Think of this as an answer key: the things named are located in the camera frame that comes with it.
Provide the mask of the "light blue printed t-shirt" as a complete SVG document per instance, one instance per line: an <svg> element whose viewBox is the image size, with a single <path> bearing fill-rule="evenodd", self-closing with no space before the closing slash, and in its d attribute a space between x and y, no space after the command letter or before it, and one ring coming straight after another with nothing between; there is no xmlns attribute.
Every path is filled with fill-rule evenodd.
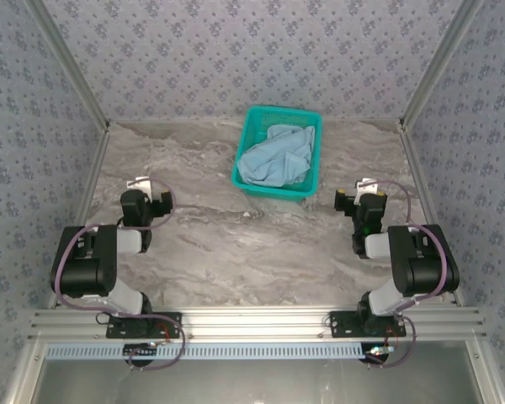
<svg viewBox="0 0 505 404"><path fill-rule="evenodd" d="M245 151L237 162L244 183L281 188L302 183L311 168L313 126L272 125L265 141Z"/></svg>

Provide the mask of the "teal plastic basket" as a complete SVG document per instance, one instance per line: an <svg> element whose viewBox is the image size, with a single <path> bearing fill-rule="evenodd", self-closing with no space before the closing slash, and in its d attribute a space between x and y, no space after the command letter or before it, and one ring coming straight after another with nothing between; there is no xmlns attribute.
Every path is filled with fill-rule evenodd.
<svg viewBox="0 0 505 404"><path fill-rule="evenodd" d="M253 106L246 114L242 137L237 149L234 168L231 175L232 183L250 196L282 199L300 202L311 197L317 189L322 143L322 117L315 112L302 109L289 109L274 106ZM311 168L302 183L294 183L281 188L268 188L249 185L242 181L237 170L237 162L244 152L252 146L265 141L267 130L272 125L295 125L302 128L313 126L316 137L313 146Z"/></svg>

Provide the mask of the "black adapter board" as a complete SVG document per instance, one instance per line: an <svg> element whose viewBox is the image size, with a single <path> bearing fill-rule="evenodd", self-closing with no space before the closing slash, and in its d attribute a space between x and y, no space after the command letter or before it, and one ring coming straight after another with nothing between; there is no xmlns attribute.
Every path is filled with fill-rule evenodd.
<svg viewBox="0 0 505 404"><path fill-rule="evenodd" d="M130 367L144 368L151 364L157 353L157 348L149 343L126 344L122 348L122 356Z"/></svg>
<svg viewBox="0 0 505 404"><path fill-rule="evenodd" d="M365 364L383 365L395 348L388 343L362 343L364 357L360 360Z"/></svg>

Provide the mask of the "grey metal panel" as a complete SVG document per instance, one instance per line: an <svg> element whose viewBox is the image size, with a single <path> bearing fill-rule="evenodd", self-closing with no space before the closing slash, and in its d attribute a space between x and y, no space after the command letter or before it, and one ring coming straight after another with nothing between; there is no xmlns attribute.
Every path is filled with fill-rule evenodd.
<svg viewBox="0 0 505 404"><path fill-rule="evenodd" d="M121 361L48 361L32 404L483 404L469 372L359 361L198 360L137 372Z"/></svg>

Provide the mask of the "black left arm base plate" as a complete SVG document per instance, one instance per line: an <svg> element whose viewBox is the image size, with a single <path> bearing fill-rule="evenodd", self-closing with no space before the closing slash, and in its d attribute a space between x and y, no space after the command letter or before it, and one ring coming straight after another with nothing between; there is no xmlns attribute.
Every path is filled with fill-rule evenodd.
<svg viewBox="0 0 505 404"><path fill-rule="evenodd" d="M159 316L167 316L172 321L160 318L139 319L132 317L111 316L107 323L106 338L108 339L146 339L164 338L178 339L180 331L174 324L182 323L180 312L157 312Z"/></svg>

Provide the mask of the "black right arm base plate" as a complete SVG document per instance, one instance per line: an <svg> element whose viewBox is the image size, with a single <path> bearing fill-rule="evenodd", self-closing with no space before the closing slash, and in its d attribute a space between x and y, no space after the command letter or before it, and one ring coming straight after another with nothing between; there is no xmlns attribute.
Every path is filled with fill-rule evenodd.
<svg viewBox="0 0 505 404"><path fill-rule="evenodd" d="M405 337L407 330L393 316L361 316L357 311L331 311L329 327L333 338Z"/></svg>

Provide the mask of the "aluminium mounting rail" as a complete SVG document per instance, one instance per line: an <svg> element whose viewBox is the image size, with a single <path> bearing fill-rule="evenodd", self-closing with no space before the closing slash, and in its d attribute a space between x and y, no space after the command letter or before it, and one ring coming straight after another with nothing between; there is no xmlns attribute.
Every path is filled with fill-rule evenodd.
<svg viewBox="0 0 505 404"><path fill-rule="evenodd" d="M198 343L319 342L332 338L329 306L244 306L179 308L186 337ZM414 306L405 312L419 341L465 341L486 337L478 309L457 305ZM88 311L36 311L28 339L45 342L97 342L106 327Z"/></svg>

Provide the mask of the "aluminium frame post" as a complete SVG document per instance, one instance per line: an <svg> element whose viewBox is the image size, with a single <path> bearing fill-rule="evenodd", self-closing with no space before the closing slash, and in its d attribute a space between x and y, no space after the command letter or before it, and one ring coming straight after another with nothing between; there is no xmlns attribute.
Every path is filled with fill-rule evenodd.
<svg viewBox="0 0 505 404"><path fill-rule="evenodd" d="M483 3L484 0L461 0L401 117L405 132L415 124Z"/></svg>
<svg viewBox="0 0 505 404"><path fill-rule="evenodd" d="M23 1L89 116L100 130L106 131L108 122L104 117L103 110L43 0Z"/></svg>

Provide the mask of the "aluminium frame leg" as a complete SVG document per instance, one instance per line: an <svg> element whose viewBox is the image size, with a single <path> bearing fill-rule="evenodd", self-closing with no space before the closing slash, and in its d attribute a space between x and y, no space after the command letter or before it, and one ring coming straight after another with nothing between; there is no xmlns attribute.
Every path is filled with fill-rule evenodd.
<svg viewBox="0 0 505 404"><path fill-rule="evenodd" d="M32 341L25 344L13 372L4 404L30 404L32 402L45 360L45 352L46 343Z"/></svg>
<svg viewBox="0 0 505 404"><path fill-rule="evenodd" d="M501 383L493 366L493 355L485 341L477 339L465 342L476 383L484 404L504 404Z"/></svg>

